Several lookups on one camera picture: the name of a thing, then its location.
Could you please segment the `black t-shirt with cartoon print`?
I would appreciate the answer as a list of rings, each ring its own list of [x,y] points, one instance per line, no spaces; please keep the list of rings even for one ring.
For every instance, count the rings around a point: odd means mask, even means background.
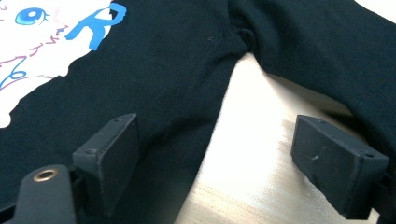
[[[396,23],[355,0],[0,0],[0,209],[136,113],[142,159],[116,215],[170,224],[237,61],[344,104],[396,159]]]

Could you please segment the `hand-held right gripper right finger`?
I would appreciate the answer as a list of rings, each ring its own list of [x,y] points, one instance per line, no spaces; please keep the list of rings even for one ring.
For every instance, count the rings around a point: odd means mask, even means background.
[[[299,115],[292,161],[346,219],[366,219],[372,210],[390,219],[389,158],[329,122]]]

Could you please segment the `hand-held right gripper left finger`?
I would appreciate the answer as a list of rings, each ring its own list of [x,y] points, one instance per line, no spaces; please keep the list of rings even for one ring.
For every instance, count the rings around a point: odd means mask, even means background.
[[[113,215],[138,164],[137,115],[112,119],[73,153],[77,174],[85,179],[91,216]]]

